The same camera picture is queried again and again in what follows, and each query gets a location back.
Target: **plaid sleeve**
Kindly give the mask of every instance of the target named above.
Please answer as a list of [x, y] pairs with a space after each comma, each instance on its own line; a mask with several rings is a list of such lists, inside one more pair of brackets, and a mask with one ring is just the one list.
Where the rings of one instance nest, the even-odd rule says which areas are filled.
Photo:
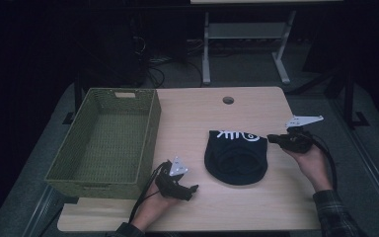
[[144, 233], [132, 224], [122, 223], [114, 234], [115, 237], [144, 237]]
[[349, 215], [335, 191], [320, 191], [313, 195], [322, 226], [322, 236], [366, 236]]

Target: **metal stand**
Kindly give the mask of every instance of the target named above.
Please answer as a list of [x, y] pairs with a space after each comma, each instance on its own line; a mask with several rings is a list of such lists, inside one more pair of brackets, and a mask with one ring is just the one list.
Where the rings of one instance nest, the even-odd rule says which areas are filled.
[[343, 101], [343, 118], [346, 124], [351, 129], [355, 129], [356, 126], [368, 126], [368, 120], [365, 118], [362, 112], [355, 112], [358, 120], [353, 120], [352, 111], [353, 111], [353, 79], [354, 70], [349, 71], [346, 76], [345, 82], [345, 92], [344, 92], [344, 101]]
[[208, 61], [209, 39], [281, 39], [277, 52], [272, 53], [272, 59], [278, 70], [282, 83], [289, 84], [287, 72], [281, 61], [296, 11], [291, 11], [287, 22], [283, 23], [210, 23], [208, 12], [205, 13], [204, 22], [204, 55], [202, 56], [202, 82], [211, 83], [210, 64]]

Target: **hand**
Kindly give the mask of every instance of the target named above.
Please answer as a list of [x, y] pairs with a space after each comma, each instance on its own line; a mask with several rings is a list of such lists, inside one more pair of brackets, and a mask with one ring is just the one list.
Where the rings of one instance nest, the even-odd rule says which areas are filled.
[[328, 178], [325, 155], [316, 145], [313, 145], [305, 154], [282, 150], [297, 161], [301, 172], [312, 183], [315, 192], [333, 189]]
[[[153, 195], [159, 191], [155, 182], [149, 187], [146, 196]], [[138, 208], [137, 214], [131, 221], [131, 224], [145, 231], [150, 224], [156, 221], [169, 207], [180, 202], [179, 199], [172, 197], [163, 197], [160, 193], [148, 197]]]

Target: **grommet hole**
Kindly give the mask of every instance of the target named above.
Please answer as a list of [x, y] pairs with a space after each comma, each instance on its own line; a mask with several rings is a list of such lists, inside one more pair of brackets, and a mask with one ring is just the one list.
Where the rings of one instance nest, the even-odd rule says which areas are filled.
[[223, 97], [223, 103], [226, 105], [232, 105], [235, 102], [233, 97]]

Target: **person's left hand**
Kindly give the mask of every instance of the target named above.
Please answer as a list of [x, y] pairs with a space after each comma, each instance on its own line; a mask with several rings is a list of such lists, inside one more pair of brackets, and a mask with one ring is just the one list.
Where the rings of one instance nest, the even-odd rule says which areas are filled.
[[[155, 182], [152, 183], [146, 196], [150, 196], [159, 191]], [[169, 207], [180, 202], [179, 199], [173, 197], [163, 197], [160, 193], [147, 198], [138, 208], [138, 211], [131, 221], [131, 224], [145, 231], [150, 224], [156, 221]]]

